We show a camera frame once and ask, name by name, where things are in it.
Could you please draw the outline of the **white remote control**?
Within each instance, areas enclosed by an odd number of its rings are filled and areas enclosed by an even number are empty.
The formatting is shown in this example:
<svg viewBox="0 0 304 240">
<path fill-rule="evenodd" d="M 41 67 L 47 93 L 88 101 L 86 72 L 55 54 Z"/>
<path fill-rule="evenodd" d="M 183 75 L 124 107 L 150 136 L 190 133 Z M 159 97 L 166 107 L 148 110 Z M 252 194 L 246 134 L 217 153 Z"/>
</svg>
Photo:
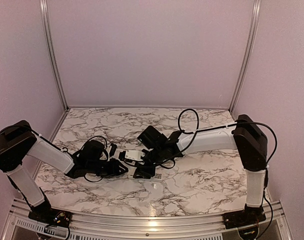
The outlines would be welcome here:
<svg viewBox="0 0 304 240">
<path fill-rule="evenodd" d="M 162 174 L 156 173 L 155 175 L 148 175 L 148 174 L 139 174 L 135 172 L 129 172 L 127 174 L 129 179 L 136 179 L 141 181 L 157 181 L 160 182 L 163 180 Z"/>
</svg>

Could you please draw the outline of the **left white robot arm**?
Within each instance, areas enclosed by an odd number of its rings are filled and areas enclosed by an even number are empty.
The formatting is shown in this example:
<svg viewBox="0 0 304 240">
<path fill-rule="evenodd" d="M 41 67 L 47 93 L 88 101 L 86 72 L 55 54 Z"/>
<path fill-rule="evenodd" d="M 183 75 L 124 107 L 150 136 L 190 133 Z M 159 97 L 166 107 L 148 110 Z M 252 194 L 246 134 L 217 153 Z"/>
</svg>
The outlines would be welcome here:
<svg viewBox="0 0 304 240">
<path fill-rule="evenodd" d="M 31 175 L 23 167 L 26 156 L 35 158 L 57 169 L 71 179 L 94 174 L 102 179 L 126 174 L 129 170 L 113 157 L 117 146 L 99 142 L 94 136 L 75 153 L 55 146 L 21 120 L 0 131 L 0 170 L 21 192 L 25 201 L 45 223 L 55 219 L 49 200 Z"/>
</svg>

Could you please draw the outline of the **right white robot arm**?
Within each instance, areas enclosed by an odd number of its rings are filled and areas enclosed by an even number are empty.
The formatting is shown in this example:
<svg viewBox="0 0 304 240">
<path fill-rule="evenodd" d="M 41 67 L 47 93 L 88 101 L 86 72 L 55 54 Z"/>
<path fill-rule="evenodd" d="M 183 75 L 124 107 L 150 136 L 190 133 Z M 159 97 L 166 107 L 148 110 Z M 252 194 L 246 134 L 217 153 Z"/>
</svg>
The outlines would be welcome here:
<svg viewBox="0 0 304 240">
<path fill-rule="evenodd" d="M 259 216 L 264 198 L 267 175 L 267 136 L 251 118 L 242 114 L 235 123 L 186 133 L 177 130 L 165 136 L 153 126 L 148 126 L 137 138 L 144 146 L 143 163 L 135 163 L 134 176 L 149 179 L 155 169 L 167 161 L 189 154 L 213 150 L 237 150 L 246 171 L 246 208 L 239 219 L 250 224 Z"/>
</svg>

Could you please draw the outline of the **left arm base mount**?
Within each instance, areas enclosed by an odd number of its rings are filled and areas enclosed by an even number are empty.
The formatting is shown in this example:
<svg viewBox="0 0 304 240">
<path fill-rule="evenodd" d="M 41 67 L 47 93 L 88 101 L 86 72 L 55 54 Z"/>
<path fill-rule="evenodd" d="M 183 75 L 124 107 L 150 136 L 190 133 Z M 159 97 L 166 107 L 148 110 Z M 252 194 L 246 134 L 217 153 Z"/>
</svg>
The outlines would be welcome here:
<svg viewBox="0 0 304 240">
<path fill-rule="evenodd" d="M 66 210 L 52 208 L 49 200 L 45 197 L 44 202 L 37 206 L 31 206 L 28 218 L 50 226 L 67 228 L 70 226 L 72 213 Z"/>
</svg>

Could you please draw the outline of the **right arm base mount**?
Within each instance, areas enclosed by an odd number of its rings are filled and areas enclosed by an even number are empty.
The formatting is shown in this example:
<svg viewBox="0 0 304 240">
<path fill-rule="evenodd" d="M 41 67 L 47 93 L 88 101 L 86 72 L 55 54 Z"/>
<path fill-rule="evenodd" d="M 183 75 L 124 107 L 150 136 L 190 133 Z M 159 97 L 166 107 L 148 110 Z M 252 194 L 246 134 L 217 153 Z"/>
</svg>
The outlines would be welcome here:
<svg viewBox="0 0 304 240">
<path fill-rule="evenodd" d="M 226 229 L 255 225 L 267 219 L 262 205 L 250 207 L 247 204 L 244 209 L 224 213 L 222 217 Z"/>
</svg>

